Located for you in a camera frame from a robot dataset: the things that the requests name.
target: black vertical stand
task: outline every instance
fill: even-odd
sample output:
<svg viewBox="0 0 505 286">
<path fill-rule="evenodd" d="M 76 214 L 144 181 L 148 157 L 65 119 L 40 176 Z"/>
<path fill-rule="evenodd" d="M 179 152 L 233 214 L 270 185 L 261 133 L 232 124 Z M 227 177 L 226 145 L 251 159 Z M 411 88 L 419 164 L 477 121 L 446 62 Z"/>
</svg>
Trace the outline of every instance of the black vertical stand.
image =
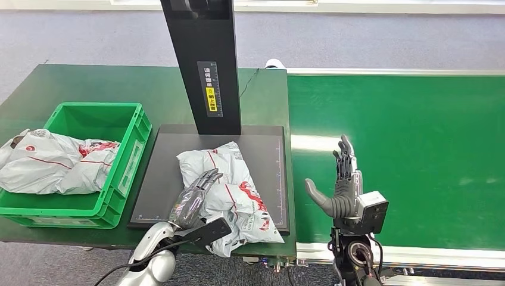
<svg viewBox="0 0 505 286">
<path fill-rule="evenodd" d="M 233 0 L 161 0 L 199 134 L 240 135 Z"/>
</svg>

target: green table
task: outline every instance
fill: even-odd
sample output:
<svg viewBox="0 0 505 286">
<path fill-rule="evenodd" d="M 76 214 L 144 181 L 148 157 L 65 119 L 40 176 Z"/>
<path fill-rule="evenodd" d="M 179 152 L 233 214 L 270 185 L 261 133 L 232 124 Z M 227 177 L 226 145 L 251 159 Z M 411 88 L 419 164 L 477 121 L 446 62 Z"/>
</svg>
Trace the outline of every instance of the green table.
<svg viewBox="0 0 505 286">
<path fill-rule="evenodd" d="M 234 254 L 250 256 L 296 256 L 294 196 L 289 143 L 288 92 L 285 70 L 241 69 L 242 123 L 282 125 L 285 128 L 286 174 L 290 200 L 291 235 L 284 244 L 245 245 Z M 41 64 L 0 105 L 0 142 L 25 128 L 41 128 L 56 106 L 65 101 L 140 102 L 152 123 L 139 170 L 119 226 L 111 230 L 26 228 L 0 218 L 0 241 L 88 245 L 104 248 L 135 248 L 145 231 L 126 228 L 130 219 L 158 127 L 162 123 L 194 123 L 186 91 L 176 67 L 67 66 Z M 185 251 L 206 253 L 186 246 Z"/>
<path fill-rule="evenodd" d="M 239 71 L 241 90 L 254 71 Z M 378 236 L 386 264 L 505 269 L 505 72 L 288 69 L 287 82 L 289 124 L 284 71 L 261 70 L 241 104 L 244 124 L 284 125 L 291 136 L 292 235 L 284 245 L 248 245 L 237 254 L 331 261 L 332 222 L 305 194 L 303 179 L 331 194 L 331 151 L 346 133 L 364 190 L 378 189 L 390 201 Z M 62 101 L 140 101 L 154 129 L 192 122 L 176 68 L 41 65 L 0 106 L 0 141 L 42 126 Z M 146 154 L 151 148 L 152 140 Z M 0 241 L 131 248 L 142 231 L 126 229 L 128 219 L 110 231 L 29 229 L 0 220 Z"/>
</svg>

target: gray carpet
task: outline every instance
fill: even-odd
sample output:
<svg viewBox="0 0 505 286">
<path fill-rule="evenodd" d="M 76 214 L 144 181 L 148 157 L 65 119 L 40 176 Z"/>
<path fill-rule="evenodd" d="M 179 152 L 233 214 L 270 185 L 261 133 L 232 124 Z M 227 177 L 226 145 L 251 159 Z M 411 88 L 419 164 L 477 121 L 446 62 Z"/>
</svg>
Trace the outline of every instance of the gray carpet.
<svg viewBox="0 0 505 286">
<path fill-rule="evenodd" d="M 238 13 L 240 67 L 505 69 L 505 17 Z M 176 66 L 160 11 L 0 11 L 0 102 L 39 63 Z M 130 251 L 0 243 L 0 286 L 92 285 Z M 103 285 L 114 285 L 120 272 Z M 182 254 L 169 285 L 332 285 L 328 266 L 273 273 Z"/>
</svg>

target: white plastic bag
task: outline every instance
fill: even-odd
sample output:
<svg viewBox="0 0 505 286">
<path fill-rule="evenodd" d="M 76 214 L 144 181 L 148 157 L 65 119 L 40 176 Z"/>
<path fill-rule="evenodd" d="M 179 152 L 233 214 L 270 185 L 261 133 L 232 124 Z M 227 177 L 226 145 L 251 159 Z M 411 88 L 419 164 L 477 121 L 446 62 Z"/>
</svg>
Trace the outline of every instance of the white plastic bag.
<svg viewBox="0 0 505 286">
<path fill-rule="evenodd" d="M 25 130 L 0 148 L 0 187 L 25 194 L 100 191 L 119 143 Z"/>
<path fill-rule="evenodd" d="M 232 250 L 246 243 L 284 242 L 255 189 L 235 142 L 214 150 L 187 151 L 177 158 L 185 187 L 206 170 L 216 167 L 223 173 L 205 195 L 200 215 L 206 219 L 223 215 L 232 233 L 207 247 L 210 252 L 230 257 Z"/>
</svg>

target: green bin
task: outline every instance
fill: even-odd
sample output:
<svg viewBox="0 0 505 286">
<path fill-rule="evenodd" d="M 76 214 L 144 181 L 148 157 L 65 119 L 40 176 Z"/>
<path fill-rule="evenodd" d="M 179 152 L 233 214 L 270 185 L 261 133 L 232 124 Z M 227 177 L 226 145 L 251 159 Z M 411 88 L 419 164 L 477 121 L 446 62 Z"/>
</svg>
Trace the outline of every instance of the green bin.
<svg viewBox="0 0 505 286">
<path fill-rule="evenodd" d="M 0 216 L 25 226 L 117 226 L 152 129 L 140 103 L 64 102 L 45 129 L 77 139 L 121 142 L 101 192 L 86 195 L 15 194 L 0 188 Z"/>
</svg>

